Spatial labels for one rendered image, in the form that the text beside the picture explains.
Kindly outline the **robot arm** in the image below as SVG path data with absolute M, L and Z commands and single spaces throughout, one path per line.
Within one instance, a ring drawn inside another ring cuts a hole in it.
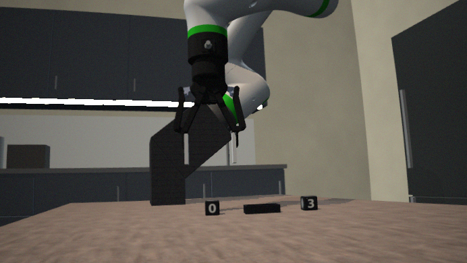
M 212 59 L 225 65 L 227 86 L 239 86 L 244 119 L 270 97 L 266 81 L 242 61 L 273 10 L 310 18 L 331 15 L 339 0 L 185 0 L 188 63 Z M 232 21 L 232 22 L 231 22 Z M 227 27 L 227 25 L 231 24 Z M 227 64 L 226 64 L 227 63 Z

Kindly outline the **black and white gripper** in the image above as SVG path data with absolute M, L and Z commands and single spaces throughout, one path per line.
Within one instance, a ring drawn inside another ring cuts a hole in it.
M 189 165 L 189 150 L 188 150 L 188 131 L 197 114 L 200 105 L 212 104 L 218 105 L 223 113 L 223 116 L 230 127 L 231 133 L 231 149 L 232 149 L 232 163 L 237 163 L 238 147 L 238 132 L 245 130 L 246 123 L 242 112 L 242 107 L 239 98 L 239 86 L 227 86 L 225 82 L 225 65 L 218 60 L 205 59 L 200 60 L 192 65 L 192 83 L 190 87 L 178 88 L 179 100 L 177 104 L 177 111 L 175 114 L 175 121 L 173 130 L 182 135 L 182 148 L 184 149 L 184 164 Z M 190 110 L 183 127 L 180 127 L 182 121 L 182 114 L 184 110 L 185 98 L 191 92 L 196 98 Z M 233 104 L 236 110 L 238 119 L 237 126 L 225 105 L 223 96 L 226 92 L 233 97 Z

